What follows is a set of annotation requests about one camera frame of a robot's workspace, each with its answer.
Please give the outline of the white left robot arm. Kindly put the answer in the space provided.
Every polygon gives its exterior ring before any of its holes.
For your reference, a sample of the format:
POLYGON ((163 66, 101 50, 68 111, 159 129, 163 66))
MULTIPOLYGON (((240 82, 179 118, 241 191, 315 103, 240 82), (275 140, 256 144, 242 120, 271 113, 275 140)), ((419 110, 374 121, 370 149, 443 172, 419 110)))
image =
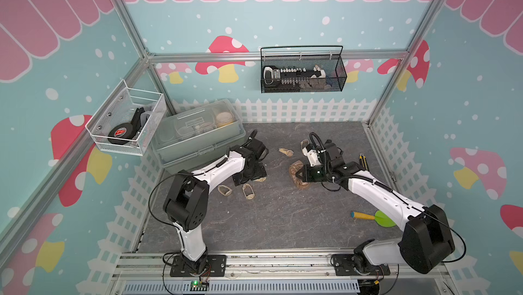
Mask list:
POLYGON ((197 262, 206 255, 200 225, 206 217, 209 194, 229 178, 240 186, 266 177, 263 160, 267 152, 263 142, 250 138, 205 167, 174 175, 163 211, 178 231, 183 258, 197 262))

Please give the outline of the cream watch front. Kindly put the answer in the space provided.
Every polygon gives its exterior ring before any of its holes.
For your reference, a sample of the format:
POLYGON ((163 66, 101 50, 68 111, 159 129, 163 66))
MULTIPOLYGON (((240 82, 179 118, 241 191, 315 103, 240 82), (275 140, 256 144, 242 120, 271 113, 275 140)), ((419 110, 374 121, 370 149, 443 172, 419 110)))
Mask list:
POLYGON ((245 183, 243 186, 242 186, 242 192, 245 196, 245 198, 250 201, 250 200, 253 200, 255 198, 255 193, 254 193, 254 190, 252 188, 252 186, 248 183, 245 183))

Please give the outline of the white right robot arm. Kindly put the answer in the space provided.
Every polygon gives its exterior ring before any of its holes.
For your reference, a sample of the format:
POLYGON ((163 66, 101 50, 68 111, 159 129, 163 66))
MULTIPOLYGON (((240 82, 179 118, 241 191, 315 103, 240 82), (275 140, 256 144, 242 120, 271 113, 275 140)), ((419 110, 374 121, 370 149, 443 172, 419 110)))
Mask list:
POLYGON ((296 178, 305 183, 333 183, 360 196, 403 233, 397 239, 370 239, 356 247, 351 260, 357 273, 365 275, 382 265, 406 264, 426 274, 454 253, 453 230, 444 210, 437 205, 423 206, 397 193, 375 178, 364 160, 346 162, 332 141, 315 141, 315 136, 301 142, 309 162, 296 172, 296 178))

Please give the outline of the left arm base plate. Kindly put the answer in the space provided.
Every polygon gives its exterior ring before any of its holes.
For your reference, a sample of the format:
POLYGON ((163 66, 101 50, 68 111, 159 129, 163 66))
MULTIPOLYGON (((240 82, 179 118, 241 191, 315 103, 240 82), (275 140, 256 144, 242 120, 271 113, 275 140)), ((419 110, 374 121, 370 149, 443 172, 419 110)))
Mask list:
POLYGON ((224 277, 227 256, 204 254, 197 261, 184 255, 176 256, 170 268, 170 277, 224 277))

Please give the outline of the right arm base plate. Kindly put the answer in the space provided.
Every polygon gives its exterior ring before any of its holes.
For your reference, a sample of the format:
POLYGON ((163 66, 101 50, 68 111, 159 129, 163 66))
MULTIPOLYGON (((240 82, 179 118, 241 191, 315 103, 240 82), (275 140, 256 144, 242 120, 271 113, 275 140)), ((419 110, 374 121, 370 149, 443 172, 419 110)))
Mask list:
POLYGON ((390 275, 388 265, 372 265, 361 254, 333 254, 330 264, 338 277, 361 276, 379 279, 390 275))

